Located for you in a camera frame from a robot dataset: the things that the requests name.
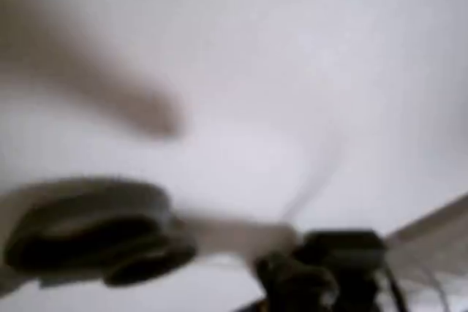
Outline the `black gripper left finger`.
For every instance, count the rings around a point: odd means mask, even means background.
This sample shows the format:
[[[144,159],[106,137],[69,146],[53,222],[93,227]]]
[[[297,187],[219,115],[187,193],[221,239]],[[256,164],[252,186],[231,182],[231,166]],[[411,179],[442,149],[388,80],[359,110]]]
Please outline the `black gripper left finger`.
[[[272,252],[255,263],[265,297],[256,311],[329,311],[339,286],[323,267],[307,265],[288,254]]]

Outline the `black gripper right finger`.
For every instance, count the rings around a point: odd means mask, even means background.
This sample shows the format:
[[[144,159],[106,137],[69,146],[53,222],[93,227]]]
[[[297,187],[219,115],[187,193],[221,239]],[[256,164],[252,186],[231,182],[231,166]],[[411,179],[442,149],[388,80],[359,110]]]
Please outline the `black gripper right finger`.
[[[302,262],[323,266],[339,286],[333,311],[379,311],[375,273],[386,247],[372,230],[312,232],[302,244]]]

